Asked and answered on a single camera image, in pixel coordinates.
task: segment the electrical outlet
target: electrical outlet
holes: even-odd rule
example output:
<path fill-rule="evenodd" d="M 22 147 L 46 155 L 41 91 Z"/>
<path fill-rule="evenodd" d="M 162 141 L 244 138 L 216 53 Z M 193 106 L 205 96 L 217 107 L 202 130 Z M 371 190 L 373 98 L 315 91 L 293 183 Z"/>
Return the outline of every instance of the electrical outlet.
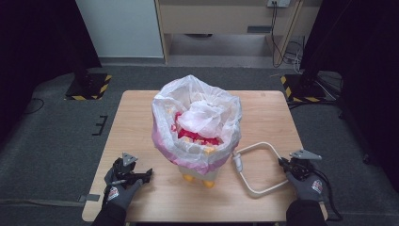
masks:
<path fill-rule="evenodd" d="M 269 8 L 273 8 L 276 5 L 278 8 L 288 8 L 290 6 L 290 2 L 291 0 L 268 0 L 267 6 Z"/>

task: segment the white plastic bag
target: white plastic bag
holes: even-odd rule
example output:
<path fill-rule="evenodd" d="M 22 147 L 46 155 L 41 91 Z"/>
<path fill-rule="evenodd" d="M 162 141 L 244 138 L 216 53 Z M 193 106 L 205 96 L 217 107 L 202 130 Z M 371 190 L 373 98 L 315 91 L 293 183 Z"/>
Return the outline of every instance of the white plastic bag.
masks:
<path fill-rule="evenodd" d="M 239 97 L 193 75 L 164 85 L 152 101 L 152 114 L 155 147 L 172 163 L 200 174 L 220 168 L 241 138 Z M 184 131 L 201 142 L 180 137 Z"/>

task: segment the black curtain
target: black curtain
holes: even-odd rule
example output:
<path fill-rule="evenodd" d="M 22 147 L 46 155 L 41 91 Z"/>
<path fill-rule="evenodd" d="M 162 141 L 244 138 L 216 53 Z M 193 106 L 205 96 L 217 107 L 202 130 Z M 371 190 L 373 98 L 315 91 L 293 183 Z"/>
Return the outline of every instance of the black curtain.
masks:
<path fill-rule="evenodd" d="M 325 0 L 301 68 L 343 77 L 343 116 L 366 154 L 399 191 L 399 1 Z"/>
<path fill-rule="evenodd" d="M 0 0 L 0 142 L 41 82 L 101 67 L 74 0 Z"/>

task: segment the gloved hand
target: gloved hand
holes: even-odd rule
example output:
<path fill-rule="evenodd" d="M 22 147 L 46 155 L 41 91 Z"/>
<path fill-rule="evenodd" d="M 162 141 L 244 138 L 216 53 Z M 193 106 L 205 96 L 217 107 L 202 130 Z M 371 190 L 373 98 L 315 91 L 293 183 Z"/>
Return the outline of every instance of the gloved hand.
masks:
<path fill-rule="evenodd" d="M 110 169 L 108 171 L 108 173 L 104 177 L 104 180 L 107 185 L 118 180 L 114 175 L 113 169 Z M 118 205 L 124 210 L 127 210 L 130 201 L 142 185 L 143 180 L 139 179 L 135 182 L 134 185 L 128 187 L 127 189 L 123 188 L 122 185 L 112 186 L 111 190 L 109 191 L 107 202 L 113 202 L 115 205 Z"/>
<path fill-rule="evenodd" d="M 305 181 L 298 181 L 290 171 L 287 171 L 285 175 L 288 181 L 294 185 L 296 196 L 300 200 L 319 202 L 319 197 L 323 191 L 323 182 L 320 177 L 312 174 Z"/>

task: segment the white wall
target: white wall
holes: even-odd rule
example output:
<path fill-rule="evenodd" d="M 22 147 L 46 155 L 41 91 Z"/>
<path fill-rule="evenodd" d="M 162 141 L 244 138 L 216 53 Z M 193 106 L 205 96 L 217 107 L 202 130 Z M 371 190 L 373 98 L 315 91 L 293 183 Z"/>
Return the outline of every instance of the white wall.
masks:
<path fill-rule="evenodd" d="M 99 57 L 161 57 L 153 0 L 76 0 Z"/>

